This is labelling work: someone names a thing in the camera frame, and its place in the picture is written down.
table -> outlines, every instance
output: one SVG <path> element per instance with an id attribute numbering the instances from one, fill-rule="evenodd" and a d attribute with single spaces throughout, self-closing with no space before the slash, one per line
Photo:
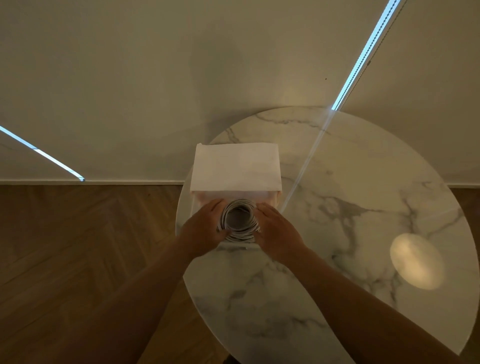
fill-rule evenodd
<path id="1" fill-rule="evenodd" d="M 435 170 L 386 130 L 323 108 L 261 112 L 212 144 L 253 142 L 278 144 L 278 208 L 305 243 L 460 353 L 478 309 L 479 264 L 462 210 Z M 190 177 L 177 231 L 190 215 L 189 191 Z M 261 250 L 218 248 L 195 259 L 184 280 L 210 330 L 243 364 L 353 363 L 295 276 Z"/>

person's left arm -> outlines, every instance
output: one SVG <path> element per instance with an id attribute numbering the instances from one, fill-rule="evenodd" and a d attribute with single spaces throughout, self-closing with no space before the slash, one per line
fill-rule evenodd
<path id="1" fill-rule="evenodd" d="M 217 199 L 203 206 L 151 266 L 69 333 L 48 362 L 136 363 L 190 262 L 215 249 L 228 235 L 216 231 L 225 205 Z"/>

person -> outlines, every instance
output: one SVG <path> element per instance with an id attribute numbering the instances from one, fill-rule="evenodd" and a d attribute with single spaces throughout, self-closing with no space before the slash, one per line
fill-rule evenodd
<path id="1" fill-rule="evenodd" d="M 136 363 L 189 263 L 229 234 L 216 229 L 226 204 L 216 199 L 204 205 L 152 265 L 69 333 L 47 363 Z M 297 277 L 356 363 L 461 362 L 425 330 L 332 269 L 275 208 L 257 204 L 254 215 L 260 225 L 255 241 Z"/>

marble table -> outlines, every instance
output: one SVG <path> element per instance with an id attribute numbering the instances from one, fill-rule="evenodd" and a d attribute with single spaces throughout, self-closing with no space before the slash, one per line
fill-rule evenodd
<path id="1" fill-rule="evenodd" d="M 479 305 L 467 221 L 435 170 L 363 119 L 322 108 L 273 109 L 212 141 L 278 143 L 279 209 L 331 266 L 456 353 Z M 188 219 L 190 178 L 177 231 Z M 295 276 L 259 249 L 220 247 L 184 275 L 210 330 L 243 364 L 353 363 Z"/>

strip of light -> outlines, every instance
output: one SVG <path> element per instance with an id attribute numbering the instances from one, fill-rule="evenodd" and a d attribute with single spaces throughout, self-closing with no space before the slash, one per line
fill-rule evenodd
<path id="1" fill-rule="evenodd" d="M 370 34 L 370 38 L 368 38 L 367 44 L 365 44 L 365 47 L 363 47 L 363 51 L 360 53 L 360 56 L 357 59 L 357 62 L 355 63 L 355 65 L 353 66 L 353 69 L 350 72 L 350 75 L 345 81 L 345 84 L 343 85 L 342 90 L 336 97 L 336 100 L 332 106 L 332 110 L 339 109 L 345 96 L 348 94 L 348 91 L 353 86 L 353 82 L 355 81 L 360 70 L 362 69 L 363 65 L 367 61 L 371 51 L 374 49 L 375 44 L 380 39 L 382 32 L 384 31 L 385 27 L 387 26 L 390 18 L 392 17 L 393 13 L 395 12 L 395 9 L 397 8 L 400 2 L 401 0 L 390 0 L 387 3 L 387 6 L 385 7 L 385 10 L 382 13 L 382 16 L 378 20 L 378 23 L 373 29 L 372 34 Z"/>
<path id="2" fill-rule="evenodd" d="M 14 133 L 12 133 L 11 131 L 5 129 L 3 126 L 0 126 L 0 131 L 4 132 L 5 134 L 7 134 L 8 136 L 11 136 L 13 139 L 19 141 L 20 143 L 22 143 L 23 145 L 29 147 L 30 149 L 36 151 L 38 154 L 40 154 L 41 156 L 44 156 L 45 158 L 51 160 L 53 163 L 55 163 L 56 165 L 62 167 L 64 170 L 66 170 L 67 172 L 70 172 L 71 174 L 73 174 L 75 177 L 77 177 L 80 181 L 85 181 L 85 178 L 82 177 L 79 173 L 75 172 L 73 169 L 71 169 L 70 167 L 64 165 L 62 162 L 59 162 L 58 160 L 56 160 L 54 157 L 52 157 L 51 155 L 45 153 L 43 150 L 40 150 L 38 149 L 36 146 L 33 146 L 31 145 L 29 142 L 27 142 L 26 140 L 22 139 L 21 137 L 19 137 L 18 135 L 15 135 Z"/>

